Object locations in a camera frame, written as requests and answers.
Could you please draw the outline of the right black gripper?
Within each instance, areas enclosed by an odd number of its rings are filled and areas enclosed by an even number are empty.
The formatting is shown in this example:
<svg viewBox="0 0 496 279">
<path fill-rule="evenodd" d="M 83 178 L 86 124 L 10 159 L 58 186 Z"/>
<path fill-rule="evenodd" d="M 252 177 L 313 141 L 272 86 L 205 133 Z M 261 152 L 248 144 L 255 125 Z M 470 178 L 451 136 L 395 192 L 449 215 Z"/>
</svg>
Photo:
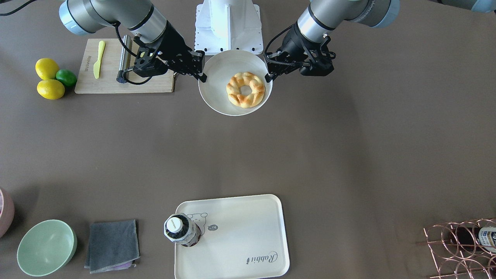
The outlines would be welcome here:
<svg viewBox="0 0 496 279">
<path fill-rule="evenodd" d="M 201 83 L 206 83 L 207 75 L 203 73 L 205 51 L 192 50 L 183 37 L 167 21 L 165 29 L 154 41 L 154 48 L 160 51 L 159 57 L 167 62 L 172 71 L 185 76 L 192 76 Z"/>
</svg>

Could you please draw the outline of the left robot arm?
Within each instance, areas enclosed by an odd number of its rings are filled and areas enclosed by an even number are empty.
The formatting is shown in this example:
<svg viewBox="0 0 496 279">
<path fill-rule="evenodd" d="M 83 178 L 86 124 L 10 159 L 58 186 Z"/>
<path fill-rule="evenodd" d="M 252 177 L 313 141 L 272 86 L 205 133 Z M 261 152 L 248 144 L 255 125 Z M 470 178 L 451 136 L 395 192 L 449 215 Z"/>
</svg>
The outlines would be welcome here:
<svg viewBox="0 0 496 279">
<path fill-rule="evenodd" d="M 313 0 L 299 19 L 284 29 L 275 52 L 264 50 L 267 82 L 298 70 L 303 76 L 327 76 L 336 54 L 329 50 L 331 32 L 343 21 L 369 27 L 390 25 L 399 14 L 398 0 Z"/>
</svg>

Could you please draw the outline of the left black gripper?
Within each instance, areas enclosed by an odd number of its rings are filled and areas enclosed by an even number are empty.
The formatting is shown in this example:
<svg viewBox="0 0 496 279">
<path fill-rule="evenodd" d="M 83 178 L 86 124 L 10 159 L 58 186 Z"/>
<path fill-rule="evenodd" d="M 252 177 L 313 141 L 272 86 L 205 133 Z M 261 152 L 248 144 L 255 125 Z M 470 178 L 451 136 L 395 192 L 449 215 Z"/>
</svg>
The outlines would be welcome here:
<svg viewBox="0 0 496 279">
<path fill-rule="evenodd" d="M 269 83 L 282 74 L 290 74 L 292 71 L 312 72 L 315 69 L 315 60 L 312 50 L 315 43 L 306 38 L 297 23 L 287 28 L 287 33 L 282 45 L 276 53 L 264 53 L 268 73 L 265 80 Z"/>
</svg>

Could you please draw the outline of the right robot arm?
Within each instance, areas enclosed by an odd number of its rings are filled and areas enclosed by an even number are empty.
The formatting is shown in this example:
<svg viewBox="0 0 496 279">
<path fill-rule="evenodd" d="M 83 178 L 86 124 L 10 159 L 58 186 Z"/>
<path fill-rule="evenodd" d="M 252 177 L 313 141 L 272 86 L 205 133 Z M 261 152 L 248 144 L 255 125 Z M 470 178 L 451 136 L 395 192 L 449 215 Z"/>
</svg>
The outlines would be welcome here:
<svg viewBox="0 0 496 279">
<path fill-rule="evenodd" d="M 203 83 L 207 80 L 204 51 L 191 49 L 149 0 L 66 0 L 59 16 L 70 32 L 80 36 L 105 26 L 126 27 L 139 46 L 132 71 L 142 78 L 172 70 Z"/>
</svg>

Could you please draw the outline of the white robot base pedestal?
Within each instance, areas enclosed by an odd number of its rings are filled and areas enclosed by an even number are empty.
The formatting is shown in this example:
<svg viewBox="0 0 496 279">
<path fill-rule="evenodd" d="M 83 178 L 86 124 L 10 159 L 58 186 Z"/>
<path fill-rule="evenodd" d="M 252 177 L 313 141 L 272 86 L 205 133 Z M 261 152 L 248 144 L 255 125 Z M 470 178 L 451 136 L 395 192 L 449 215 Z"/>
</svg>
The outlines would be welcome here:
<svg viewBox="0 0 496 279">
<path fill-rule="evenodd" d="M 260 7 L 251 0 L 205 0 L 196 6 L 195 51 L 216 55 L 228 50 L 263 52 Z"/>
</svg>

